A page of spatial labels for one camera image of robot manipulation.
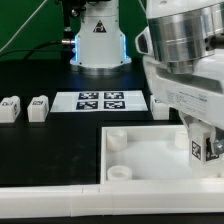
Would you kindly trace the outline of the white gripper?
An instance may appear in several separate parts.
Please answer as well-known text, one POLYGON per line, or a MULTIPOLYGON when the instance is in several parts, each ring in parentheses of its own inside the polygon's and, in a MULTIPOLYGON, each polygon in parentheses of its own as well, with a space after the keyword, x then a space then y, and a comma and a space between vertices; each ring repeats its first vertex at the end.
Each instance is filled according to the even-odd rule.
POLYGON ((211 129, 209 144, 214 155, 224 154, 224 55, 198 60, 191 74, 169 73, 149 56, 143 57, 143 66, 151 93, 181 111, 179 117, 186 129, 188 115, 218 127, 211 129))

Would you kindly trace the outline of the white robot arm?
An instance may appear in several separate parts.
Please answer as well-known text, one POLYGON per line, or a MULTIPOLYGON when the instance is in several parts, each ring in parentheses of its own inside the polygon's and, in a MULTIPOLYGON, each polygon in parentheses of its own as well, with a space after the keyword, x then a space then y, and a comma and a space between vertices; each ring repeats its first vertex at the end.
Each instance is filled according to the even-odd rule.
MULTIPOLYGON (((130 62, 118 25, 118 0, 69 0, 81 19, 73 68, 112 74, 130 62)), ((151 93, 179 111, 190 137, 208 127, 214 154, 224 153, 224 0, 147 0, 147 27, 135 43, 151 93)))

